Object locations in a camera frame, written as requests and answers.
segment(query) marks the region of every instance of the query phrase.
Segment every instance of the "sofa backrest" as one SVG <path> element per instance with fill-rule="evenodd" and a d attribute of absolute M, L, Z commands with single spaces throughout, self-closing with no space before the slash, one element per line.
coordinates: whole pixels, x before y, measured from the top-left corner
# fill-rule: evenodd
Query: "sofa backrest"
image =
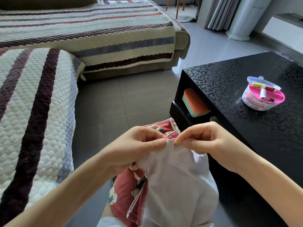
<path fill-rule="evenodd" d="M 2 10 L 41 10 L 84 7 L 97 0 L 0 0 Z"/>

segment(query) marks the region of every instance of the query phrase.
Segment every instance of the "beige sofa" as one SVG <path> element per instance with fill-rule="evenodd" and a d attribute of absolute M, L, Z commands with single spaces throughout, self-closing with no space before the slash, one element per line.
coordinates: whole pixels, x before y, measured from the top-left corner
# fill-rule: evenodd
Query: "beige sofa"
<path fill-rule="evenodd" d="M 0 9 L 3 10 L 43 10 L 84 7 L 98 0 L 0 0 Z M 175 51 L 171 61 L 152 64 L 142 64 L 125 69 L 104 70 L 85 73 L 87 80 L 96 80 L 132 73 L 152 71 L 157 69 L 171 69 L 178 65 L 179 58 L 185 59 L 190 45 L 190 37 L 186 32 L 178 32 L 175 38 Z"/>

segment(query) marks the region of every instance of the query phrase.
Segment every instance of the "plastic container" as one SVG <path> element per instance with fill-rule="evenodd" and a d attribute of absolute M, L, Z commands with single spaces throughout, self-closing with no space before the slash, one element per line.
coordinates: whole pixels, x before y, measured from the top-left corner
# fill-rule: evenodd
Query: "plastic container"
<path fill-rule="evenodd" d="M 191 88 L 185 89 L 182 101 L 192 117 L 199 117 L 210 113 L 208 107 Z"/>
<path fill-rule="evenodd" d="M 248 86 L 242 95 L 242 100 L 247 106 L 251 107 L 252 109 L 258 111 L 267 111 L 285 100 L 284 94 L 280 91 L 281 87 L 264 80 L 262 76 L 259 76 L 258 78 L 249 76 L 247 77 L 247 82 Z M 252 83 L 265 84 L 266 86 L 276 88 L 277 91 L 266 91 L 266 98 L 260 99 L 261 88 L 252 86 Z"/>

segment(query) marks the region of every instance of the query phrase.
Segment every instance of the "person's right hand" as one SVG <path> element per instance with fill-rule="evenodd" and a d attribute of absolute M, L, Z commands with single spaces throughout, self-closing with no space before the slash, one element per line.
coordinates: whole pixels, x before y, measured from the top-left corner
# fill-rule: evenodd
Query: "person's right hand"
<path fill-rule="evenodd" d="M 191 126 L 176 139 L 197 154 L 209 153 L 226 169 L 239 173 L 243 164 L 256 154 L 216 122 Z"/>

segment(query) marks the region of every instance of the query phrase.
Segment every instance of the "quilted blanket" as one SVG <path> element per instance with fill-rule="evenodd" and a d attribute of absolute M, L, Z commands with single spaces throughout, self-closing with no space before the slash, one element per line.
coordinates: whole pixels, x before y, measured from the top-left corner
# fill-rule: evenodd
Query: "quilted blanket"
<path fill-rule="evenodd" d="M 73 171 L 76 81 L 84 66 L 58 49 L 0 53 L 0 226 Z"/>
<path fill-rule="evenodd" d="M 151 0 L 108 1 L 83 8 L 0 11 L 1 48 L 66 50 L 85 72 L 170 61 L 185 28 Z"/>

